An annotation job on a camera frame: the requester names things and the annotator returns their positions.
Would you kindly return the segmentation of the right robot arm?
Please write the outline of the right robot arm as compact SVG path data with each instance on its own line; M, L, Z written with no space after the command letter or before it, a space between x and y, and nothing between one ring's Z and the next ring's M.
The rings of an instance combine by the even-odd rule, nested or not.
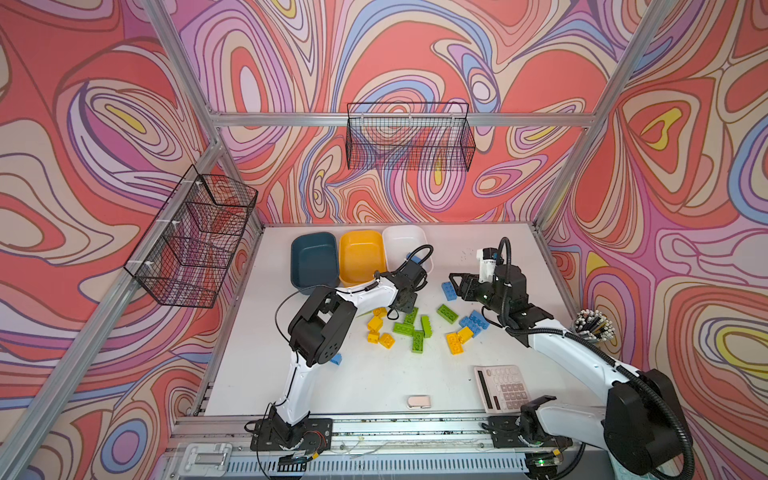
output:
M693 478L694 442L672 381L611 357L531 303L527 278L505 243L481 250L479 263L476 274L450 274L457 296L495 313L507 335L554 361L599 400L596 406L565 404L554 395L531 400L517 417L519 439L569 437L609 452L633 474L657 479L667 478L662 466L679 457L678 478Z

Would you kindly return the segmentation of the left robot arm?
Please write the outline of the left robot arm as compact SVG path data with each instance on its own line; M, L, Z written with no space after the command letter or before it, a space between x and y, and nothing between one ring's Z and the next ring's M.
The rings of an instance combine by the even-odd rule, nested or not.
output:
M293 427L309 415L314 371L339 352L357 314L377 308L410 313L426 284L425 268L407 260L395 271L376 273L364 284L314 288L288 326L291 372L273 409L277 418Z

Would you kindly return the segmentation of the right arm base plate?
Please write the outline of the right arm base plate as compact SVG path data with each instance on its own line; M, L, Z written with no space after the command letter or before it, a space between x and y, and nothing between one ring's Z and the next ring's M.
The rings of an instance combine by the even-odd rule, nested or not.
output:
M496 449L533 448L568 449L574 442L568 437L547 436L543 440L524 440L518 425L519 416L490 416L480 423L481 429L490 435Z

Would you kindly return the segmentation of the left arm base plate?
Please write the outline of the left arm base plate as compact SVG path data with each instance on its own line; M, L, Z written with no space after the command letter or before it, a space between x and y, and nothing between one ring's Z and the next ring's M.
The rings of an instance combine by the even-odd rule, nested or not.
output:
M250 450L258 452L320 452L332 444L333 420L308 417L290 426L279 417L257 420L251 432Z

